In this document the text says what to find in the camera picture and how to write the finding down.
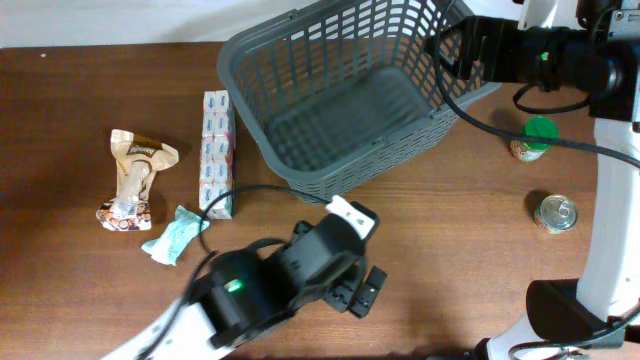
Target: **tin can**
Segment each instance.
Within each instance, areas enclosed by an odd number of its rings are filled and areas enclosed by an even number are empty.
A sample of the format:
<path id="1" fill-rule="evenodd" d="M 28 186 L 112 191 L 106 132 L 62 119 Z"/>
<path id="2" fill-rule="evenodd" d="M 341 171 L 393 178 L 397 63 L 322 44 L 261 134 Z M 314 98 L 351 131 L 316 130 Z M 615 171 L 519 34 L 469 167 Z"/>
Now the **tin can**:
<path id="1" fill-rule="evenodd" d="M 576 204 L 566 196 L 551 195 L 542 200 L 533 213 L 536 225 L 549 234 L 560 234 L 578 222 Z"/>

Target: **white wall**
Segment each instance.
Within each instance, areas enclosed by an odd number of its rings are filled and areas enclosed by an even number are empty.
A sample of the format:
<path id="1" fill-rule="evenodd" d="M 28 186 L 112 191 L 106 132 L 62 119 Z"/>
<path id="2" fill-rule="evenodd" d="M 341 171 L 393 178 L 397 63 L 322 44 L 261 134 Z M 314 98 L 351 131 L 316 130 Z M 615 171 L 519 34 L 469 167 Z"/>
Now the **white wall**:
<path id="1" fill-rule="evenodd" d="M 0 47 L 224 41 L 315 1 L 0 0 Z M 520 15 L 512 0 L 465 2 L 478 15 Z"/>

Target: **stack of small boxes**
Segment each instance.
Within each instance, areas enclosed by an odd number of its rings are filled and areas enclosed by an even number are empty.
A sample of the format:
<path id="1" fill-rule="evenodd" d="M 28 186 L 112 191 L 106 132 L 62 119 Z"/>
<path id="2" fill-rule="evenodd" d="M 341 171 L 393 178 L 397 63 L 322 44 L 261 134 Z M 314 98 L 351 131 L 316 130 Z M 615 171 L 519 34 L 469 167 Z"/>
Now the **stack of small boxes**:
<path id="1" fill-rule="evenodd" d="M 200 150 L 200 210 L 233 188 L 235 119 L 229 93 L 206 91 L 203 104 L 202 148 Z M 233 197 L 217 203 L 207 216 L 231 219 Z"/>

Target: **light blue wrapper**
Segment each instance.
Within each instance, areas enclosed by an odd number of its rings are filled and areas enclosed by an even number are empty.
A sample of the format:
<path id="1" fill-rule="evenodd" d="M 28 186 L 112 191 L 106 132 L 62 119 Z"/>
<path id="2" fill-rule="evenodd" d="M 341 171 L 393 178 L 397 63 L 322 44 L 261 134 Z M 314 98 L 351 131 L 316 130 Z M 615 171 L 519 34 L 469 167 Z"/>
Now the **light blue wrapper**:
<path id="1" fill-rule="evenodd" d="M 176 220 L 167 226 L 160 238 L 147 241 L 141 249 L 161 264 L 176 266 L 176 260 L 182 251 L 189 245 L 191 239 L 199 234 L 199 226 L 200 216 L 179 205 L 176 209 Z M 202 224 L 202 230 L 208 227 L 209 222 L 205 221 Z"/>

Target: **green led light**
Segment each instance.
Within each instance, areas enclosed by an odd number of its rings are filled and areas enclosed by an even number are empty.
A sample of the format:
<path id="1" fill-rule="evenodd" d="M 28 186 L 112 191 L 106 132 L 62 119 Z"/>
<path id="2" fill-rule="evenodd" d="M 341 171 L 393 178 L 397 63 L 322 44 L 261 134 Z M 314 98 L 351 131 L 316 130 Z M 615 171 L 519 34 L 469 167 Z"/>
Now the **green led light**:
<path id="1" fill-rule="evenodd" d="M 240 290 L 242 288 L 242 282 L 238 279 L 231 280 L 224 285 L 224 288 L 227 289 L 227 292 L 231 293 Z"/>

